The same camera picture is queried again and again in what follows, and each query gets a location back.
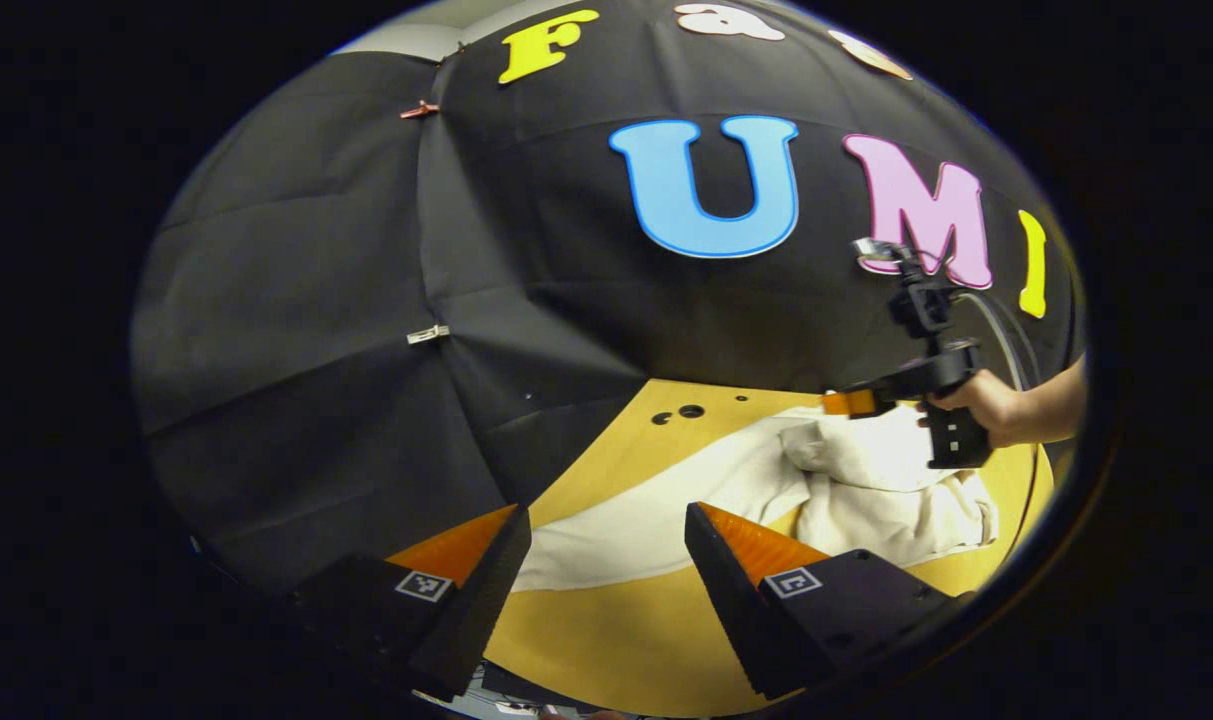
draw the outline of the letter m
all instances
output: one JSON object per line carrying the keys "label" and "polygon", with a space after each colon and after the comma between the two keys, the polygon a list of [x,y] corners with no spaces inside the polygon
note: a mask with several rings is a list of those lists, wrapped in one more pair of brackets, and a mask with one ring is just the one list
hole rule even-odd
{"label": "letter m", "polygon": [[[922,255],[922,268],[935,274],[949,262],[950,281],[986,288],[993,284],[980,210],[980,181],[958,165],[945,162],[932,195],[899,147],[879,137],[848,135],[845,149],[862,161],[872,204],[872,238],[904,242],[904,225]],[[889,261],[862,261],[873,273],[898,273]]]}

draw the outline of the blue letter u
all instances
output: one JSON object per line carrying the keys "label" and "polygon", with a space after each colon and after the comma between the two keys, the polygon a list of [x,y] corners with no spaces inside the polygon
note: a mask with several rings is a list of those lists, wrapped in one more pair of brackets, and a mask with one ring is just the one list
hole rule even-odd
{"label": "blue letter u", "polygon": [[753,208],[742,218],[705,213],[694,192],[690,143],[699,126],[655,120],[619,128],[610,147],[628,160],[633,205],[653,241],[693,258],[744,258],[784,242],[797,227],[797,178],[788,141],[797,126],[780,118],[740,115],[722,120],[721,132],[744,143],[753,181]]}

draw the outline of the white towel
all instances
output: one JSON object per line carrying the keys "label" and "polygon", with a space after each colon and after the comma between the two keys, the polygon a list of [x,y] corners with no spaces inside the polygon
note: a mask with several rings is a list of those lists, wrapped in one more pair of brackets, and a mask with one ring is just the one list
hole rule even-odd
{"label": "white towel", "polygon": [[865,548],[902,568],[996,539],[976,472],[930,470],[930,433],[900,407],[848,419],[795,407],[712,442],[655,478],[533,531],[513,592],[579,589],[691,564],[685,509],[702,501],[757,524],[797,505],[799,541]]}
{"label": "white towel", "polygon": [[830,555],[865,550],[900,568],[998,538],[998,513],[976,470],[932,470],[930,430],[911,407],[867,419],[826,415],[780,433],[808,470],[797,539]]}
{"label": "white towel", "polygon": [[810,498],[780,432],[822,418],[795,407],[731,433],[655,478],[535,528],[513,592],[577,589],[673,573],[690,565],[685,509],[702,501],[770,524]]}

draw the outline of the yellow table surface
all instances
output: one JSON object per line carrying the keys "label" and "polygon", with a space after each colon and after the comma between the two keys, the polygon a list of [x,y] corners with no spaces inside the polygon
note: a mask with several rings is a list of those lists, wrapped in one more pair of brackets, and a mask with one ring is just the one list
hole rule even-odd
{"label": "yellow table surface", "polygon": [[[705,415],[683,418],[683,405],[702,406]],[[818,406],[818,396],[653,379],[530,505],[530,525],[586,510],[719,438],[798,406]],[[657,425],[651,422],[657,413],[672,415]],[[1050,497],[1053,478],[1041,447],[1035,479],[1032,462],[1032,448],[1019,446],[993,452],[980,469],[998,507],[998,541],[907,571],[947,594],[980,588],[1016,542],[1025,503],[1021,537]],[[798,512],[770,527],[792,535]],[[748,685],[693,566],[579,592],[509,594],[486,659],[557,693],[633,714],[706,718],[770,704]]]}

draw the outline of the white clip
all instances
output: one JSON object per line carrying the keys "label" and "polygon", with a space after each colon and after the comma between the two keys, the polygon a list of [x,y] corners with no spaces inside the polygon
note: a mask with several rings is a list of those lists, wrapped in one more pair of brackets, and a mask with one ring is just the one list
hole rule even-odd
{"label": "white clip", "polygon": [[433,327],[427,328],[427,331],[418,331],[417,333],[410,333],[406,336],[406,345],[415,345],[417,342],[432,341],[433,338],[442,337],[443,335],[450,335],[450,328],[446,325],[433,325]]}

